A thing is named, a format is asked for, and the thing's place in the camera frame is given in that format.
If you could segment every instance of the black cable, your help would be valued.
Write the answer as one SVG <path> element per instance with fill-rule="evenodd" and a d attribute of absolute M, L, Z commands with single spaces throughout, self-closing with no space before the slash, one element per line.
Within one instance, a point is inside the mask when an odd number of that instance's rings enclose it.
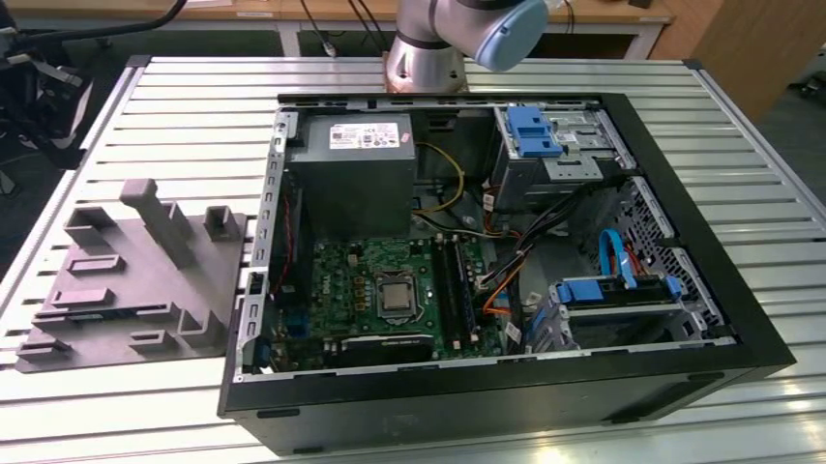
<path fill-rule="evenodd" d="M 513 246 L 513 255 L 510 256 L 509 260 L 502 266 L 500 266 L 488 273 L 488 275 L 481 279 L 481 283 L 484 284 L 493 280 L 502 273 L 508 272 L 509 269 L 512 269 L 518 262 L 521 262 L 533 246 L 534 239 L 541 235 L 545 230 L 556 227 L 568 219 L 569 215 L 574 211 L 578 201 L 581 201 L 585 196 L 588 196 L 590 193 L 600 189 L 621 186 L 625 180 L 627 176 L 617 175 L 613 177 L 608 177 L 600 182 L 584 184 L 560 201 L 557 201 L 553 206 L 550 206 L 538 215 L 530 226 L 522 232 L 521 238 Z"/>
<path fill-rule="evenodd" d="M 572 5 L 569 4 L 569 0 L 562 0 L 565 2 L 565 5 L 568 6 L 568 25 L 565 26 L 565 33 L 568 32 L 568 26 L 569 26 L 569 33 L 573 33 L 573 27 L 576 25 L 576 16 L 572 12 Z"/>
<path fill-rule="evenodd" d="M 384 51 L 389 51 L 389 43 L 386 43 L 386 39 L 384 38 L 384 33 L 381 32 L 381 28 L 378 27 L 377 21 L 374 20 L 373 12 L 370 12 L 369 7 L 364 4 L 364 0 L 357 0 L 357 1 L 358 1 L 358 5 L 361 5 L 361 8 L 366 12 L 366 16 L 370 19 L 370 23 L 373 24 L 377 36 L 381 38 L 381 43 L 384 44 Z"/>
<path fill-rule="evenodd" d="M 358 9 L 356 8 L 354 3 L 352 3 L 352 0 L 346 0 L 346 3 L 349 3 L 349 9 L 352 10 L 352 13 L 354 13 L 356 16 L 358 17 L 358 21 L 361 22 L 361 26 L 364 27 L 364 31 L 366 32 L 366 34 L 368 34 L 368 36 L 370 38 L 370 41 L 373 41 L 374 49 L 377 50 L 377 54 L 380 55 L 384 50 L 381 49 L 381 45 L 377 42 L 377 39 L 374 38 L 373 31 L 368 27 L 366 22 L 364 21 L 364 18 L 361 17 L 361 13 L 358 12 Z"/>
<path fill-rule="evenodd" d="M 441 222 L 437 222 L 436 219 L 425 216 L 425 215 L 414 215 L 417 218 L 421 218 L 425 222 L 429 222 L 437 229 L 452 230 L 450 227 L 446 227 Z"/>
<path fill-rule="evenodd" d="M 521 355 L 524 352 L 524 312 L 521 306 L 521 295 L 518 289 L 518 275 L 513 276 L 513 279 L 506 284 L 506 301 L 510 306 L 510 318 L 509 323 L 513 324 L 513 327 L 518 329 L 518 342 L 513 341 L 513 339 L 506 337 L 506 347 L 505 354 L 506 355 Z"/>
<path fill-rule="evenodd" d="M 166 13 L 157 19 L 147 22 L 139 22 L 135 24 L 127 24 L 125 26 L 102 27 L 99 29 L 90 29 L 87 31 L 63 31 L 50 32 L 46 34 L 38 34 L 35 36 L 21 37 L 14 44 L 17 49 L 29 48 L 31 46 L 42 44 L 54 44 L 69 41 L 83 41 L 86 39 L 99 39 L 102 37 L 122 36 L 123 34 L 133 34 L 135 32 L 150 31 L 163 26 L 171 21 L 179 10 L 185 5 L 186 0 L 175 0 L 174 4 L 166 11 Z"/>
<path fill-rule="evenodd" d="M 314 31 L 314 35 L 322 44 L 326 40 L 324 39 L 324 36 L 321 35 L 321 31 L 318 30 L 318 25 L 314 23 L 314 18 L 312 17 L 312 14 L 309 13 L 309 9 L 306 8 L 306 2 L 304 0 L 300 0 L 300 7 L 304 8 L 304 14 L 306 15 L 306 19 L 309 19 L 309 24 L 312 24 L 312 30 Z"/>

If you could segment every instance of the table leg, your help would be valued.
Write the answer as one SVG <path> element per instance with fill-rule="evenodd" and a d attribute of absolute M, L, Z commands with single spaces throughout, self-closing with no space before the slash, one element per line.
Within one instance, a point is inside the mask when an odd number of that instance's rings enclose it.
<path fill-rule="evenodd" d="M 297 42 L 297 31 L 300 31 L 300 25 L 294 21 L 278 21 L 276 28 L 281 38 L 284 56 L 300 56 L 300 43 Z"/>
<path fill-rule="evenodd" d="M 647 60 L 649 51 L 656 43 L 661 24 L 644 24 L 639 26 L 639 33 L 633 36 L 631 45 L 624 52 L 625 60 Z"/>

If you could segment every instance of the cpu socket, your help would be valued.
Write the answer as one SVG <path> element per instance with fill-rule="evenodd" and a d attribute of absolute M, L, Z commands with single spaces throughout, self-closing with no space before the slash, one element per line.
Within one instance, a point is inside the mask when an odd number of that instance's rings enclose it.
<path fill-rule="evenodd" d="M 374 309 L 386 324 L 398 326 L 420 317 L 414 300 L 414 277 L 409 273 L 381 273 L 374 276 Z"/>

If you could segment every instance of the ram slot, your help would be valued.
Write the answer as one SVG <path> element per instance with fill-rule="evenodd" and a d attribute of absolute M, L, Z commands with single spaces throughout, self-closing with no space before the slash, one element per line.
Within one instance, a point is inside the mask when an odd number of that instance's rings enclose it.
<path fill-rule="evenodd" d="M 474 334 L 476 321 L 469 284 L 457 241 L 433 239 L 430 259 L 444 345 L 449 350 L 458 350 L 476 342 L 478 337 Z"/>

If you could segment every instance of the metal slotted table surface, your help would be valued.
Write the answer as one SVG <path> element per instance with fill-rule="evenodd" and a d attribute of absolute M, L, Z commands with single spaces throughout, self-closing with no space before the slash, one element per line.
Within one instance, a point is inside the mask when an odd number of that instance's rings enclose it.
<path fill-rule="evenodd" d="M 314 459 L 695 463 L 826 457 L 826 215 L 705 73 L 680 62 L 577 60 L 528 61 L 502 74 L 470 63 L 466 70 L 476 92 L 627 94 L 797 364 L 657 422 Z M 0 463 L 274 458 L 238 425 L 216 417 L 222 359 L 22 375 L 13 370 L 14 348 L 65 254 L 59 226 L 74 205 L 102 205 L 127 218 L 131 211 L 114 201 L 117 181 L 151 177 L 158 196 L 177 200 L 187 214 L 225 203 L 254 215 L 277 94 L 380 91 L 376 59 L 153 58 L 125 69 L 85 141 L 83 166 L 63 175 L 0 287 Z"/>

